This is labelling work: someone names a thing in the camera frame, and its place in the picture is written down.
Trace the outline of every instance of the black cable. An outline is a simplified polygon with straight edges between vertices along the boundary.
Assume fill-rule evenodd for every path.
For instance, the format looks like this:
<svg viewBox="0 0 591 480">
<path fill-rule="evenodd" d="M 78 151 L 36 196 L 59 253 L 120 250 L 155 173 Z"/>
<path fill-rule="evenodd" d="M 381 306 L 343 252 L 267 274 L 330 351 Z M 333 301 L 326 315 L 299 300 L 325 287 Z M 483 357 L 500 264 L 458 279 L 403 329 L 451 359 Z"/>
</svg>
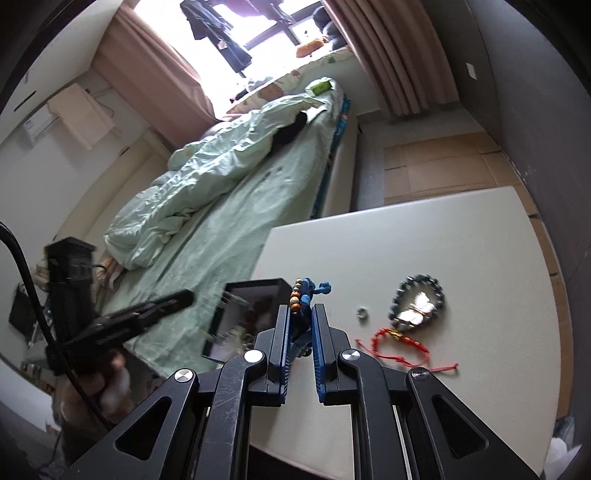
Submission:
<svg viewBox="0 0 591 480">
<path fill-rule="evenodd" d="M 107 420 L 104 415 L 100 412 L 99 407 L 97 404 L 86 394 L 74 372 L 72 371 L 68 361 L 62 351 L 60 350 L 56 340 L 53 338 L 51 334 L 51 330 L 47 321 L 45 320 L 45 316 L 43 315 L 43 308 L 41 307 L 41 303 L 39 302 L 39 297 L 37 296 L 37 292 L 35 291 L 35 285 L 33 283 L 33 279 L 31 278 L 31 273 L 29 272 L 27 261 L 25 260 L 25 256 L 22 253 L 21 246 L 18 244 L 16 237 L 12 234 L 12 232 L 0 222 L 0 240 L 4 245 L 8 247 L 14 262 L 17 264 L 18 272 L 21 274 L 22 283 L 25 285 L 25 290 L 27 291 L 27 295 L 29 296 L 29 300 L 31 301 L 31 306 L 33 307 L 33 313 L 37 318 L 37 322 L 45 340 L 47 341 L 47 345 L 53 349 L 56 353 L 57 359 L 60 363 L 64 366 L 64 370 L 66 371 L 66 376 L 68 380 L 72 383 L 72 386 L 80 395 L 80 398 L 86 403 L 90 411 L 96 416 L 96 418 L 105 426 L 107 431 L 109 431 L 112 427 L 111 422 Z"/>
</svg>

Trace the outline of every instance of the white table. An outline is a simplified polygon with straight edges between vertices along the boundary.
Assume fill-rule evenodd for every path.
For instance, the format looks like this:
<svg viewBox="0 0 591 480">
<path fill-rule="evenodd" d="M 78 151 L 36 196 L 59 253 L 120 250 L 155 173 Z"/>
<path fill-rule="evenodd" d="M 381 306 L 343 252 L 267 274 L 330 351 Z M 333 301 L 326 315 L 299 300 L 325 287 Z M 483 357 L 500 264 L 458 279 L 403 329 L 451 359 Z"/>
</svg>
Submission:
<svg viewBox="0 0 591 480">
<path fill-rule="evenodd" d="M 440 379 L 540 473 L 554 426 L 560 343 L 544 258 L 512 187 L 421 200 L 275 228 L 252 278 L 329 281 L 329 323 L 366 341 L 408 275 L 438 278 L 445 313 L 413 336 Z M 360 324 L 358 307 L 369 310 Z M 413 353 L 385 340 L 382 351 Z M 393 361 L 386 361 L 400 368 Z M 311 357 L 291 364 L 286 405 L 256 408 L 251 443 L 318 475 L 353 479 L 350 410 L 318 402 Z"/>
</svg>

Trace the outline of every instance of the black cloth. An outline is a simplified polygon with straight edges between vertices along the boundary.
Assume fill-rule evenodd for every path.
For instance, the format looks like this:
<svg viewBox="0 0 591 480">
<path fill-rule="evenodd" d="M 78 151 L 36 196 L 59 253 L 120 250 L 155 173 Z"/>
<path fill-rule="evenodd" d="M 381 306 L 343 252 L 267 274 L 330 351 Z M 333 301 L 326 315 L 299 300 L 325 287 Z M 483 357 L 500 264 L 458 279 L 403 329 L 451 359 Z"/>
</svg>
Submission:
<svg viewBox="0 0 591 480">
<path fill-rule="evenodd" d="M 322 31 L 322 34 L 329 39 L 331 50 L 338 50 L 347 44 L 344 36 L 332 21 L 324 7 L 318 7 L 314 10 L 312 18 L 318 29 Z"/>
<path fill-rule="evenodd" d="M 180 7 L 191 25 L 193 38 L 208 38 L 234 72 L 241 72 L 252 63 L 248 52 L 230 36 L 232 25 L 205 1 L 183 0 Z"/>
</svg>

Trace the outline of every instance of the butterfly charm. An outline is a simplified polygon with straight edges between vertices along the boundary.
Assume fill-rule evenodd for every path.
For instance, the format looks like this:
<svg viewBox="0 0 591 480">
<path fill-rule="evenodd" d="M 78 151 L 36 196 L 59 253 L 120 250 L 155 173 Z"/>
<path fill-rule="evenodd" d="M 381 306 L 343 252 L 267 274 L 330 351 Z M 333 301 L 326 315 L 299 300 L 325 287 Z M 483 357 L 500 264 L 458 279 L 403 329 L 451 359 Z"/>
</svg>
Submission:
<svg viewBox="0 0 591 480">
<path fill-rule="evenodd" d="M 408 310 L 400 312 L 397 320 L 409 326 L 418 326 L 431 316 L 434 308 L 435 305 L 431 303 L 429 297 L 421 291 L 415 297 L 414 303 L 408 306 Z"/>
</svg>

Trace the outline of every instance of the curtain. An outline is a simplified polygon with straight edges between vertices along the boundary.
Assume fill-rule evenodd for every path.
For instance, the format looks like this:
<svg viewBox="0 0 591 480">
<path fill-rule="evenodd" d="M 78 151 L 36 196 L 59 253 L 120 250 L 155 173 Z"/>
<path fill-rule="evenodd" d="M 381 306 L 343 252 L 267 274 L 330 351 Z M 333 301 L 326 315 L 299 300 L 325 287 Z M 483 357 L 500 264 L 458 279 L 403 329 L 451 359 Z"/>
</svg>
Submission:
<svg viewBox="0 0 591 480">
<path fill-rule="evenodd" d="M 447 57 L 420 0 L 322 0 L 359 59 L 384 115 L 459 100 Z"/>
<path fill-rule="evenodd" d="M 176 148 L 218 123 L 199 74 L 128 4 L 117 10 L 92 66 Z"/>
</svg>

